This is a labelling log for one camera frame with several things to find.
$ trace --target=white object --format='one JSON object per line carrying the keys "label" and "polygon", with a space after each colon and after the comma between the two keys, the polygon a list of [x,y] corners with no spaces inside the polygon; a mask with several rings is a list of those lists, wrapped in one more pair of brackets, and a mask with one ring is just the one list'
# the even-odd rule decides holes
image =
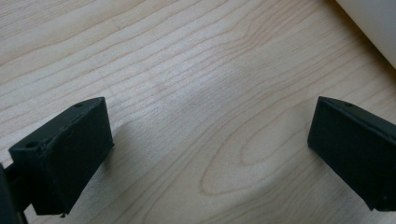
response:
{"label": "white object", "polygon": [[337,0],[396,68],[396,0]]}

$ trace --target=wooden surface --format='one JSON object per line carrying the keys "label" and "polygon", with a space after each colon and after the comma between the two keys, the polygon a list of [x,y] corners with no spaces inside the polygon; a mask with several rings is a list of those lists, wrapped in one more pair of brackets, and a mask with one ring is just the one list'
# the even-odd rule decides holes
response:
{"label": "wooden surface", "polygon": [[395,69],[334,1],[0,2],[0,162],[96,96],[116,144],[31,223],[394,223],[307,147],[320,95],[396,122]]}

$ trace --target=wood grain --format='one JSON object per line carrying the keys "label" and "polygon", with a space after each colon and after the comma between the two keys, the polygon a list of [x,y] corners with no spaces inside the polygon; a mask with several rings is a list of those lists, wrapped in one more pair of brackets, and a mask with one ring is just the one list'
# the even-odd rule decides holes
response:
{"label": "wood grain", "polygon": [[334,1],[0,1],[0,162],[105,96],[115,148],[66,218],[393,223],[307,147],[318,96],[396,122],[396,71]]}

